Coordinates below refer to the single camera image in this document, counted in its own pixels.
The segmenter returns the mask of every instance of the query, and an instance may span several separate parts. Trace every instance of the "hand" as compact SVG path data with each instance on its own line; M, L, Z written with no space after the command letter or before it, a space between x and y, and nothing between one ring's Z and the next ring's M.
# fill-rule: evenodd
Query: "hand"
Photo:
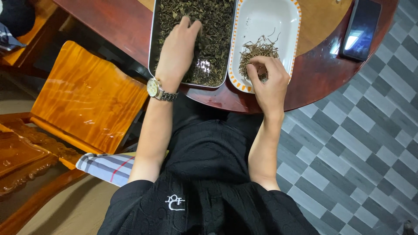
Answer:
M248 76L254 87L255 97L267 118L282 118L287 86L290 80L282 62L273 57L256 56L247 65ZM268 80L263 84L258 74L267 70Z
M166 92L176 93L190 68L194 44L202 23L197 20L190 25L190 19L184 16L180 24L176 25L166 38L161 49L155 77L160 79L161 86Z

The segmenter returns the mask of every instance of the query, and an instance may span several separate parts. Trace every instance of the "metal tray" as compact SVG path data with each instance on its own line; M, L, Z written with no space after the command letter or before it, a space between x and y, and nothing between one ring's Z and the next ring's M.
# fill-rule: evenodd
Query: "metal tray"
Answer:
M151 25L151 38L150 38L150 51L148 53L148 70L150 72L150 74L152 74L153 76L155 76L155 71L154 68L156 66L155 64L155 57L159 56L159 49L158 49L158 40L159 40L159 34L161 32L161 27L159 24L159 16L160 16L160 11L161 11L161 7L160 4L161 0L155 0L155 4L154 4L154 12L153 12L153 23ZM232 38L234 35L234 17L237 11L237 4L238 4L238 0L234 1L234 10L233 13L231 15L231 37L229 38L229 47L232 46ZM217 87L210 87L210 86L205 86L205 85L199 85L199 84L194 84L194 83L186 83L186 82L182 82L182 84L185 84L188 87L194 87L194 88L198 88L198 89L216 89L220 86L222 86L227 77L228 77L228 60L229 58L231 58L231 50L229 50L229 56L228 59L225 61L225 77L223 79L223 81L221 82L221 84Z

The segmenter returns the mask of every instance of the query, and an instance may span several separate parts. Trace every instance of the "black shirt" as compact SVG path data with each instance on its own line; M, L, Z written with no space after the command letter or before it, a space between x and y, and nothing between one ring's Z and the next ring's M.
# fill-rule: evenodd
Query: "black shirt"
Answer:
M221 121L179 131L158 180L118 189L98 234L318 234L291 197L250 182L249 148Z

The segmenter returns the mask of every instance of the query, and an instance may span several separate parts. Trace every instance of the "embroidered logo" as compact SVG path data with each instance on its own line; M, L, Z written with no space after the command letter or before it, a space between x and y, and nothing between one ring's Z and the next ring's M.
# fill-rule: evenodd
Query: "embroidered logo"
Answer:
M166 202L168 202L168 208L170 210L185 210L185 209L174 209L174 208L171 207L171 204L173 202L177 202L177 205L180 205L181 202L185 202L185 200L181 200L181 197L177 197L177 195L175 195L175 194L171 197L168 197L168 201L166 201Z

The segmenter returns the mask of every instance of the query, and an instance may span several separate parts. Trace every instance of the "smartphone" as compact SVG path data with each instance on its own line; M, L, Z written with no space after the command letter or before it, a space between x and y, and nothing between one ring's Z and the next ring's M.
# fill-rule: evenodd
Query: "smartphone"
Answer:
M356 0L340 55L366 61L376 31L382 5L371 0Z

